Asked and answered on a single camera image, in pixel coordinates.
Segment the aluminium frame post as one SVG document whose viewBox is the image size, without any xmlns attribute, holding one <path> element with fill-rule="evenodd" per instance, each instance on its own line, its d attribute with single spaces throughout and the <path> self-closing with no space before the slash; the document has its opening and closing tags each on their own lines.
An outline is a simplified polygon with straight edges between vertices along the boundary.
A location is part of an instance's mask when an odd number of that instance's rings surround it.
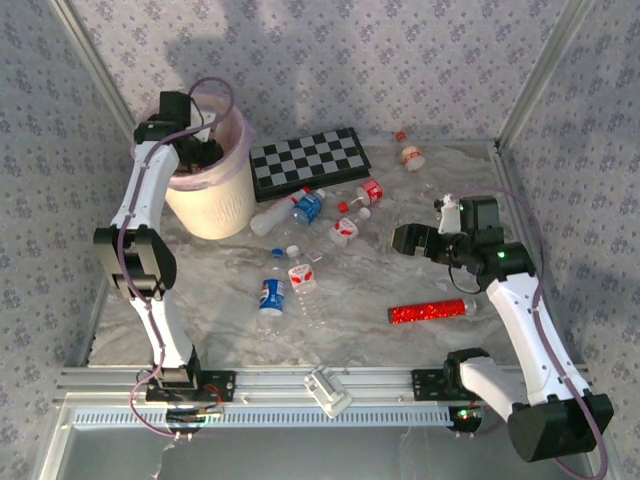
<svg viewBox="0 0 640 480">
<path fill-rule="evenodd" d="M 135 127 L 134 115 L 118 90 L 116 82 L 93 44 L 71 0 L 47 0 L 47 2 L 60 20 L 71 45 L 114 115 L 118 126 L 125 134 L 131 134 Z"/>
<path fill-rule="evenodd" d="M 579 32 L 596 0 L 566 0 L 563 10 L 495 140 L 502 154 L 512 148 L 544 93 L 554 71 Z"/>
</svg>

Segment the blue label clear bottle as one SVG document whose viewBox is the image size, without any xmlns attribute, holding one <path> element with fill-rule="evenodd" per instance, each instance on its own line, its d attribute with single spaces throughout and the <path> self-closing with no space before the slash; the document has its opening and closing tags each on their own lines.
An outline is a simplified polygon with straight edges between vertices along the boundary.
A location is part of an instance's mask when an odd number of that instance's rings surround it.
<svg viewBox="0 0 640 480">
<path fill-rule="evenodd" d="M 310 225 L 321 213 L 324 205 L 326 192 L 324 189 L 317 189 L 305 195 L 294 207 L 293 218 L 297 223 Z"/>
</svg>

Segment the red-capped pale-label clear bottle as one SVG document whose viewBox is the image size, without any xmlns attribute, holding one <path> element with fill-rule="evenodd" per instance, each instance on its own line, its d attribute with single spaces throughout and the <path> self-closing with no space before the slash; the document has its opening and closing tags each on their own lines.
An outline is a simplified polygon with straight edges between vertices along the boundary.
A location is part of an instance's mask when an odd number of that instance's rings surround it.
<svg viewBox="0 0 640 480">
<path fill-rule="evenodd" d="M 433 184 L 427 172 L 426 158 L 404 131 L 395 133 L 400 157 L 400 184 L 414 189 L 422 197 L 433 194 Z"/>
</svg>

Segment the red glitter tube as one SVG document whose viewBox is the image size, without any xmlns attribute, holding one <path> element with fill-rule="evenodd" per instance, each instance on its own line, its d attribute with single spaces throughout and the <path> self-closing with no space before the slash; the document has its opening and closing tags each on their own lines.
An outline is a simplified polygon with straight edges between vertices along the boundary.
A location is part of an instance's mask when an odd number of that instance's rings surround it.
<svg viewBox="0 0 640 480">
<path fill-rule="evenodd" d="M 392 307 L 387 317 L 391 325 L 400 325 L 474 315 L 476 310 L 473 299 L 452 299 Z"/>
</svg>

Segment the aluminium side rail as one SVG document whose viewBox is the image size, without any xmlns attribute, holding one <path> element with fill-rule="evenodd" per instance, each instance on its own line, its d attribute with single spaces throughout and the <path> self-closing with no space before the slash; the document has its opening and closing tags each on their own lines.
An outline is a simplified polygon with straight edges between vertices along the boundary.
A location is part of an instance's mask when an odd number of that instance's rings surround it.
<svg viewBox="0 0 640 480">
<path fill-rule="evenodd" d="M 93 343 L 99 322 L 103 313 L 106 300 L 110 291 L 108 280 L 103 277 L 99 288 L 96 292 L 95 301 L 88 319 L 84 323 L 81 341 L 72 351 L 71 356 L 65 363 L 66 367 L 86 367 L 89 364 L 89 358 L 92 352 Z"/>
<path fill-rule="evenodd" d="M 589 335 L 586 333 L 588 309 L 584 293 L 575 288 L 573 279 L 560 280 L 553 273 L 553 246 L 545 237 L 543 215 L 532 205 L 511 152 L 500 154 L 492 144 L 489 153 L 497 185 L 505 189 L 499 197 L 500 206 L 506 209 L 508 238 L 522 242 L 530 252 L 541 275 L 543 297 L 558 334 L 570 358 L 585 369 L 583 344 L 589 340 Z"/>
</svg>

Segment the blue-capped Pepsi bottle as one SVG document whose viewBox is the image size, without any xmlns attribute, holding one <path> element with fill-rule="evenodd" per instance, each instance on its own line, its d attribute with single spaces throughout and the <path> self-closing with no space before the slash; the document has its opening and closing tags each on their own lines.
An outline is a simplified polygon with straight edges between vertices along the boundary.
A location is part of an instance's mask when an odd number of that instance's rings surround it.
<svg viewBox="0 0 640 480">
<path fill-rule="evenodd" d="M 271 250 L 261 276 L 259 318 L 269 332 L 280 333 L 284 326 L 285 304 L 284 251 L 281 248 Z"/>
</svg>

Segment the grey metal tray panel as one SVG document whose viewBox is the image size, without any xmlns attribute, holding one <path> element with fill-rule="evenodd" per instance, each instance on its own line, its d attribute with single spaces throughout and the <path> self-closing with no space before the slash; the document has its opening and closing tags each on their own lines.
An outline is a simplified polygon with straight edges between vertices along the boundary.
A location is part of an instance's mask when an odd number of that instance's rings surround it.
<svg viewBox="0 0 640 480">
<path fill-rule="evenodd" d="M 65 406 L 32 480 L 574 480 L 595 455 L 527 463 L 507 432 L 448 427 L 202 428 L 156 435 L 123 408 Z"/>
</svg>

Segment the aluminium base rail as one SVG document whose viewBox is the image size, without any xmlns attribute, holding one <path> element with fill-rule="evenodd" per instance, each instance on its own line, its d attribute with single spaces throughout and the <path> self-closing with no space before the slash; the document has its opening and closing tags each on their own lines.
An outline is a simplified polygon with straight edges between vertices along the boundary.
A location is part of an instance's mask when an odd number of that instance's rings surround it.
<svg viewBox="0 0 640 480">
<path fill-rule="evenodd" d="M 141 365 L 66 367 L 58 380 L 54 401 L 62 403 L 72 398 L 101 405 L 124 405 L 142 369 Z M 335 375 L 351 395 L 355 407 L 404 406 L 414 402 L 413 369 L 343 367 L 337 368 Z M 235 371 L 233 407 L 315 404 L 304 386 L 304 378 L 311 371 L 309 367 L 237 367 Z"/>
</svg>

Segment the black grey chessboard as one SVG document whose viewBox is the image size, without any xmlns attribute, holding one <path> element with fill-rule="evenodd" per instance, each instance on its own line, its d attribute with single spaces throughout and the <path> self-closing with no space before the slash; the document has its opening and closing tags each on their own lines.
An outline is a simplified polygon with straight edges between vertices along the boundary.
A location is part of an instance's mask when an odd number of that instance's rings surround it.
<svg viewBox="0 0 640 480">
<path fill-rule="evenodd" d="M 254 147 L 250 165 L 258 202 L 366 178 L 371 169 L 352 127 Z"/>
</svg>

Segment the red-capped red-label clear bottle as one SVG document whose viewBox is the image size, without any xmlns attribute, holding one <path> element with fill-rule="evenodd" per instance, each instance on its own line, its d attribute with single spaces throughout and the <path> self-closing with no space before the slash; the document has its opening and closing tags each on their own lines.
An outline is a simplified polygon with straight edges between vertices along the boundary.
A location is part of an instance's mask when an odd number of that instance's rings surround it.
<svg viewBox="0 0 640 480">
<path fill-rule="evenodd" d="M 338 211 L 347 213 L 357 206 L 369 207 L 381 200 L 382 197 L 383 189 L 379 182 L 375 179 L 369 179 L 355 189 L 352 199 L 341 201 L 338 204 Z"/>
</svg>

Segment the white opaque bottle red cap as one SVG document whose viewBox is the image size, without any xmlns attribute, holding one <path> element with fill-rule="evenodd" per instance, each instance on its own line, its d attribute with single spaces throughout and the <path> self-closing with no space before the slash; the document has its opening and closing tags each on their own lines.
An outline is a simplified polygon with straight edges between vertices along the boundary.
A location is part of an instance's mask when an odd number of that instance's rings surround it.
<svg viewBox="0 0 640 480">
<path fill-rule="evenodd" d="M 291 214 L 291 210 L 311 192 L 309 187 L 303 187 L 296 192 L 279 199 L 263 213 L 255 215 L 249 226 L 254 234 L 259 237 L 265 236 L 274 227 L 281 224 Z"/>
</svg>

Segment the black controller board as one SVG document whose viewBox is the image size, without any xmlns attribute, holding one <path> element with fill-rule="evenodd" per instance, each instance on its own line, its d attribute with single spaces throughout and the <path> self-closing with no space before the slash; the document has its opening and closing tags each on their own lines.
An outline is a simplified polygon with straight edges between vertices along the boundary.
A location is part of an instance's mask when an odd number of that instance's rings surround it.
<svg viewBox="0 0 640 480">
<path fill-rule="evenodd" d="M 165 413 L 165 423 L 168 430 L 174 434 L 195 434 L 214 418 L 225 413 L 223 404 L 210 404 L 193 408 L 169 408 Z"/>
<path fill-rule="evenodd" d="M 448 413 L 452 422 L 448 429 L 456 435 L 474 436 L 479 431 L 485 416 L 481 407 L 451 406 Z"/>
</svg>

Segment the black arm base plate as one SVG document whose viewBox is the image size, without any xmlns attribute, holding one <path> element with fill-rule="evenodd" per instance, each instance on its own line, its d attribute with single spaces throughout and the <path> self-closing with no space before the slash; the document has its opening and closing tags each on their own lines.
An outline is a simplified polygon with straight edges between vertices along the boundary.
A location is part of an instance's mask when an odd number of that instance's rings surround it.
<svg viewBox="0 0 640 480">
<path fill-rule="evenodd" d="M 479 397 L 465 389 L 454 374 L 440 369 L 415 369 L 411 372 L 415 401 L 467 401 Z"/>
<path fill-rule="evenodd" d="M 147 386 L 147 402 L 217 403 L 231 402 L 235 392 L 236 372 L 201 370 L 191 379 L 175 381 L 151 380 Z"/>
</svg>

